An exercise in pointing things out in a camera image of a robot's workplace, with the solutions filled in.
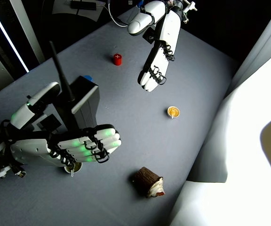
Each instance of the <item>gray curtain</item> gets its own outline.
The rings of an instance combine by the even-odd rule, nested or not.
[[[264,63],[271,58],[271,20],[263,31],[262,35],[243,61],[236,72],[226,95],[255,73]]]

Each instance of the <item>robotic hand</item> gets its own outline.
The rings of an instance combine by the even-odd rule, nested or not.
[[[187,12],[195,10],[195,2],[187,0],[152,1],[141,7],[135,16],[128,32],[139,35],[147,28],[155,25],[155,30],[148,29],[148,41],[154,41],[154,46],[138,77],[138,83],[148,92],[153,91],[158,85],[163,85],[169,61],[174,61],[174,52],[181,26],[181,21],[187,23]]]
[[[94,128],[53,134],[48,131],[27,131],[24,128],[37,120],[60,92],[57,82],[50,83],[21,106],[4,127],[0,126],[0,178],[8,170],[23,177],[24,164],[69,166],[76,162],[106,162],[120,145],[120,135],[109,124]]]

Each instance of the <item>small cup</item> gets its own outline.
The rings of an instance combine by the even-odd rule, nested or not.
[[[167,109],[167,114],[168,114],[168,116],[171,118],[171,119],[173,119],[173,118],[177,118],[179,115],[180,115],[180,111],[179,111],[179,109],[177,108],[177,107],[175,107],[175,106],[170,106],[168,109]]]
[[[75,167],[74,167],[74,172],[73,172],[73,173],[74,173],[74,174],[75,174],[75,173],[78,173],[78,172],[81,170],[81,168],[82,168],[82,163],[81,163],[81,162],[76,162],[76,163],[75,163]],[[65,172],[71,174],[71,170],[70,170],[69,167],[65,166],[65,167],[64,167],[64,170],[65,170]]]

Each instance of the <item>brown log-shaped cake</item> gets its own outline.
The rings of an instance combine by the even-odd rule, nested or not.
[[[132,182],[138,192],[147,198],[165,194],[163,189],[163,177],[156,175],[146,167],[142,167],[133,175]]]

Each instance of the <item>black antenna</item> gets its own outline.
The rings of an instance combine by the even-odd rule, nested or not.
[[[66,78],[64,76],[64,72],[60,66],[54,44],[52,41],[49,41],[49,42],[50,42],[50,46],[52,49],[52,58],[54,60],[55,66],[58,70],[60,86],[61,86],[62,92],[64,93],[64,96],[68,100],[68,102],[72,102],[75,100],[75,97],[72,93],[72,90],[71,90],[71,87],[70,87],[68,81],[66,80]]]

